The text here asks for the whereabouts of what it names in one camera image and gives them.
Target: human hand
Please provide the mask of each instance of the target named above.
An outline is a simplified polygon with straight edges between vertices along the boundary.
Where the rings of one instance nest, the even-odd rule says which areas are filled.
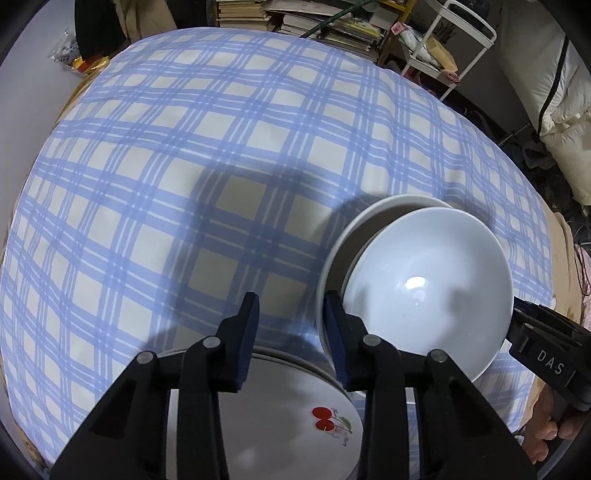
[[[534,404],[531,419],[525,425],[524,440],[521,444],[532,463],[541,462],[548,456],[548,445],[545,440],[554,440],[557,435],[564,440],[573,440],[587,417],[581,413],[566,418],[559,428],[550,418],[553,407],[554,393],[545,385]]]

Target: green cable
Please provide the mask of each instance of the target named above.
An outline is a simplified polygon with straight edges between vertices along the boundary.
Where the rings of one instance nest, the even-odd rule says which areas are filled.
[[[352,11],[357,10],[358,8],[360,8],[364,5],[370,4],[371,2],[375,2],[375,1],[376,0],[361,0],[360,2],[357,2],[354,5],[351,5],[349,8],[345,8],[344,10],[341,10],[339,13],[334,14],[332,17],[328,17],[326,20],[324,20],[323,22],[320,22],[314,28],[309,29],[300,38],[308,38],[310,35],[318,32],[318,30],[320,30],[321,28],[324,28],[326,25],[330,25],[335,20],[338,20],[340,17],[344,17],[346,14],[349,14]]]

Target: plate with cherry design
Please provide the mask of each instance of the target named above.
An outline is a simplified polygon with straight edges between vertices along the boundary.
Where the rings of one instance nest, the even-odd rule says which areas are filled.
[[[343,390],[315,366],[291,363],[278,353],[255,349],[242,390],[219,395],[230,479],[346,480],[361,450],[359,414]],[[177,478],[177,406],[178,391],[172,390],[166,456],[169,480]]]

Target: stacked plates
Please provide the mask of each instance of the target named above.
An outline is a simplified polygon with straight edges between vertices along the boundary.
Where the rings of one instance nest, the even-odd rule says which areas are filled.
[[[474,216],[430,197],[400,195],[362,212],[320,274],[316,322],[330,348],[323,297],[399,350],[445,350],[472,381],[498,353],[513,308],[511,271],[494,234]]]

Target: wall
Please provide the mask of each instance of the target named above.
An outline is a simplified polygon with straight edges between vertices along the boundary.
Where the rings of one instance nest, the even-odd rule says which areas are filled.
[[[491,11],[487,22],[498,31],[501,5],[489,0]],[[435,14],[424,1],[418,1],[411,19],[428,27]],[[460,69],[465,67],[480,50],[480,44],[456,27],[456,34],[446,48],[454,56]],[[505,77],[496,59],[495,46],[474,65],[457,87],[457,91],[485,111],[499,126],[509,132],[529,121],[519,97]]]

